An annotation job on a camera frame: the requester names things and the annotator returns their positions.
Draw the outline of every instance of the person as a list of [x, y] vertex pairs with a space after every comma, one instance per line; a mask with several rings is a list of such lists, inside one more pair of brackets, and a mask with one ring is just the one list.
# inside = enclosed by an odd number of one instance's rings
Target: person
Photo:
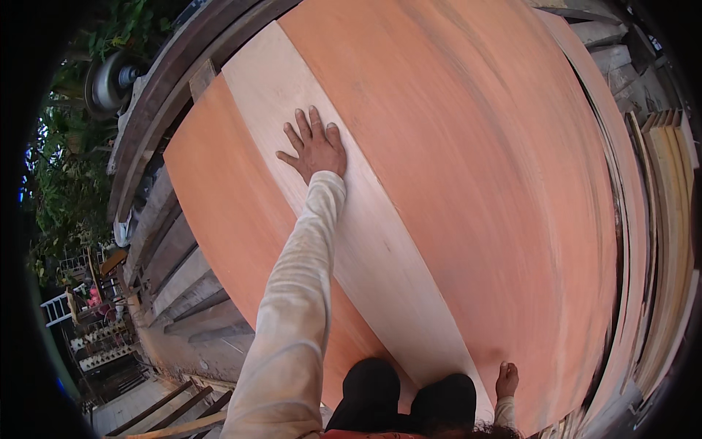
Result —
[[475, 426], [475, 387], [456, 373], [422, 388], [410, 414], [399, 414], [400, 382], [380, 358], [358, 362], [343, 381], [343, 399], [322, 429], [322, 361], [331, 321], [334, 229], [346, 198], [346, 153], [339, 128], [322, 126], [315, 107], [295, 110], [300, 136], [283, 131], [298, 153], [276, 156], [308, 186], [302, 214], [271, 272], [256, 318], [256, 337], [229, 404], [221, 438], [516, 438], [517, 368], [503, 362], [494, 424]]

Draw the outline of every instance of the leg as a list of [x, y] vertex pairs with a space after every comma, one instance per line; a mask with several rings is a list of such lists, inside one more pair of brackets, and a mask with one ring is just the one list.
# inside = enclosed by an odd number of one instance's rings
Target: leg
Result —
[[411, 417], [423, 435], [475, 424], [475, 385], [464, 374], [452, 374], [426, 386], [412, 402]]
[[344, 378], [343, 392], [327, 430], [405, 432], [408, 416], [397, 413], [399, 377], [387, 361], [367, 358], [356, 363]]

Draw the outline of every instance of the sleeve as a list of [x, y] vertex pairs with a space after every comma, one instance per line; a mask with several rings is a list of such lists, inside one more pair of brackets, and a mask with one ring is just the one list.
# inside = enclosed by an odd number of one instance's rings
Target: sleeve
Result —
[[495, 406], [495, 425], [517, 429], [515, 423], [515, 397], [503, 396]]
[[321, 432], [333, 236], [345, 198], [344, 182], [334, 172], [312, 176], [305, 208], [259, 305], [256, 337], [232, 395], [222, 438], [298, 438]]

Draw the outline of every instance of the white ladder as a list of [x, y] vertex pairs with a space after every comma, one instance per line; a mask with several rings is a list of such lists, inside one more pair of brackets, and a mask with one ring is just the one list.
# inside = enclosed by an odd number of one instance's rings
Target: white ladder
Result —
[[48, 323], [46, 327], [55, 325], [56, 323], [62, 322], [63, 320], [71, 318], [71, 310], [63, 307], [62, 299], [66, 299], [66, 308], [68, 308], [68, 293], [56, 296], [50, 301], [42, 303], [40, 306], [46, 309], [46, 314], [48, 315]]

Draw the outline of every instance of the hand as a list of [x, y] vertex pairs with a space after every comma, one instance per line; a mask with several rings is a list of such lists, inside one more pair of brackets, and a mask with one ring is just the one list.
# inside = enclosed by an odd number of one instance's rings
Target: hand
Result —
[[341, 145], [339, 127], [331, 122], [327, 124], [325, 134], [314, 105], [310, 106], [312, 129], [307, 125], [305, 113], [299, 108], [295, 110], [295, 119], [298, 121], [302, 140], [288, 122], [283, 125], [283, 131], [299, 157], [292, 157], [282, 151], [276, 152], [275, 156], [297, 169], [306, 185], [310, 184], [312, 175], [317, 171], [332, 171], [343, 178], [346, 172], [346, 151]]
[[499, 400], [505, 396], [514, 396], [519, 384], [519, 374], [514, 363], [503, 361], [500, 365], [500, 376], [495, 383], [495, 392]]

